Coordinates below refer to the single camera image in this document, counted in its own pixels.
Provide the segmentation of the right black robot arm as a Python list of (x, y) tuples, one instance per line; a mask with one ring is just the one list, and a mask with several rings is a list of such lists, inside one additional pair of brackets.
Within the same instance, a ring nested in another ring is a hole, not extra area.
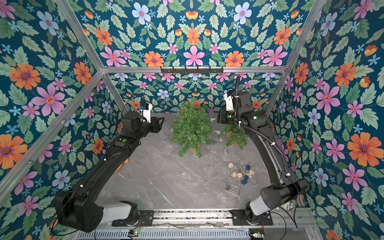
[(254, 222), (264, 213), (295, 200), (309, 185), (288, 168), (270, 121), (264, 111), (254, 111), (250, 94), (247, 91), (229, 91), (224, 99), (226, 105), (218, 114), (218, 123), (245, 130), (257, 147), (270, 177), (270, 186), (263, 188), (260, 196), (246, 205), (246, 218)]

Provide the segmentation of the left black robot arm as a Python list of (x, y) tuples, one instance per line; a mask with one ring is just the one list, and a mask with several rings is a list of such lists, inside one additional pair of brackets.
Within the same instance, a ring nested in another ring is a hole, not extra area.
[(129, 112), (122, 118), (122, 131), (107, 147), (105, 155), (89, 173), (68, 192), (58, 192), (54, 198), (57, 223), (77, 231), (90, 233), (99, 225), (125, 221), (133, 226), (140, 221), (138, 206), (129, 201), (101, 207), (96, 200), (118, 167), (130, 158), (150, 133), (159, 133), (164, 118), (145, 118)]

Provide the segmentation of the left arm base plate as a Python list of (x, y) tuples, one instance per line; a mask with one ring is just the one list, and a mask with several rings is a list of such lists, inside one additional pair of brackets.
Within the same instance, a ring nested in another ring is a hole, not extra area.
[(115, 220), (112, 222), (113, 227), (150, 227), (154, 220), (154, 211), (139, 210), (130, 213), (129, 217), (123, 220)]

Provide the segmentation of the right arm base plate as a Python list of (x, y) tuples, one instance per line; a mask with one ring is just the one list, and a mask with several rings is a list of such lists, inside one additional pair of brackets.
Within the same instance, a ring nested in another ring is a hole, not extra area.
[(270, 212), (256, 216), (251, 210), (230, 210), (234, 226), (272, 226), (273, 220)]

